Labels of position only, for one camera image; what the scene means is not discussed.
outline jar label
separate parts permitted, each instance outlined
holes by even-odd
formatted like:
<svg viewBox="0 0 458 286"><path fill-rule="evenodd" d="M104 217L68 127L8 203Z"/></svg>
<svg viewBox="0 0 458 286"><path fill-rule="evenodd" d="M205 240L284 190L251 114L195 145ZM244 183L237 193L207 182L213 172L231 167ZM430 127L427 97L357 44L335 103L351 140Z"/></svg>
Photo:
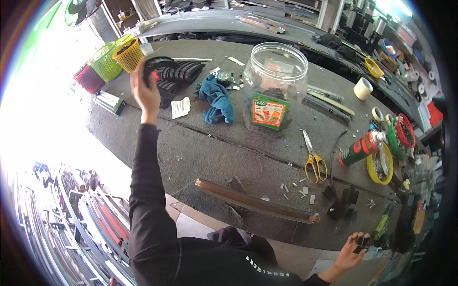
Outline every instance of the jar label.
<svg viewBox="0 0 458 286"><path fill-rule="evenodd" d="M251 96L251 122L278 130L289 102L254 92Z"/></svg>

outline red basket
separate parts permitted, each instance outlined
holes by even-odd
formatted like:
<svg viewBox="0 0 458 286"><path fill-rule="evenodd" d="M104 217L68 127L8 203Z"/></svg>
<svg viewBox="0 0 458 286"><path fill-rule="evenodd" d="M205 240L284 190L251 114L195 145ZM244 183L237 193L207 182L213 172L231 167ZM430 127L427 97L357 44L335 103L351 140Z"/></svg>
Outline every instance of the red basket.
<svg viewBox="0 0 458 286"><path fill-rule="evenodd" d="M94 69L87 65L87 63L81 67L81 69L75 74L73 79L88 93L95 93L103 84L103 79L94 71Z"/></svg>
<svg viewBox="0 0 458 286"><path fill-rule="evenodd" d="M405 138L404 131L402 130L402 125L407 126L407 128L409 129L409 132L413 138L412 145L410 145L409 142L407 141L407 138ZM414 129L412 128L412 124L410 124L410 121L407 118L407 116L405 116L402 113L398 115L398 121L396 122L396 133L398 134L399 141L401 141L402 145L410 147L410 148L413 148L415 146Z"/></svg>

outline black sleeve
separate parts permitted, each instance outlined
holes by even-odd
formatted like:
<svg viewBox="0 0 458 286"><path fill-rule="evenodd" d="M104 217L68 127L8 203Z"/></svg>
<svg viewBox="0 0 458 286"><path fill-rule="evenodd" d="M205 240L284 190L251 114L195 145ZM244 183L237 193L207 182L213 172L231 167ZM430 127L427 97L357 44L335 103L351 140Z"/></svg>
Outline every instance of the black sleeve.
<svg viewBox="0 0 458 286"><path fill-rule="evenodd" d="M328 286L329 284L330 283L318 277L318 274L314 274L304 281L304 286Z"/></svg>
<svg viewBox="0 0 458 286"><path fill-rule="evenodd" d="M129 258L138 285L166 285L178 267L176 225L165 210L157 161L158 130L140 125L132 167Z"/></svg>

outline yellow scissors handle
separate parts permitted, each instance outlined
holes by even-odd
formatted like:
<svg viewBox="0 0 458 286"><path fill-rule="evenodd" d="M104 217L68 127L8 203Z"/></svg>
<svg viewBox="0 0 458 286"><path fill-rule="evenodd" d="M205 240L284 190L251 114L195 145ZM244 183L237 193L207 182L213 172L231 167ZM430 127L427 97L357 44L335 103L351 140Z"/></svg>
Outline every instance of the yellow scissors handle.
<svg viewBox="0 0 458 286"><path fill-rule="evenodd" d="M312 180L310 180L309 178L309 173L307 172L307 165L312 165L312 169L313 169L313 172L315 173L315 179L316 181L313 182ZM307 162L305 163L305 175L307 177L307 179L310 181L310 183L317 183L318 182L318 175L316 174L316 169L315 169L315 165L313 164L313 156L309 154L309 158L307 159Z"/></svg>
<svg viewBox="0 0 458 286"><path fill-rule="evenodd" d="M315 154L315 160L316 160L316 168L318 170L318 175L317 177L322 180L322 181L325 181L326 178L327 178L327 167L326 167L326 163L324 162L323 159L321 159L317 154ZM324 170L326 171L326 176L323 178L321 177L321 172L320 172L320 163L322 163L322 165L324 166Z"/></svg>

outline person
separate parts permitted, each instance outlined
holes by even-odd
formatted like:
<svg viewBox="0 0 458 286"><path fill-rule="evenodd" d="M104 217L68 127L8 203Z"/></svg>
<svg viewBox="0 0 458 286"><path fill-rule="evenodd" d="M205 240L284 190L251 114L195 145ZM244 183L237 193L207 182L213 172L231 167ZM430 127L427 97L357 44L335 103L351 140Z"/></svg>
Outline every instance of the person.
<svg viewBox="0 0 458 286"><path fill-rule="evenodd" d="M150 76L143 81L145 59L131 74L132 95L142 109L140 129L132 167L130 204L130 265L140 286L151 285L329 285L363 259L355 241L364 235L348 237L339 256L329 269L306 281L278 267L269 243L261 237L239 236L233 227L209 234L212 240L177 238L176 225L165 210L165 191L157 161L159 130L156 120L160 94Z"/></svg>

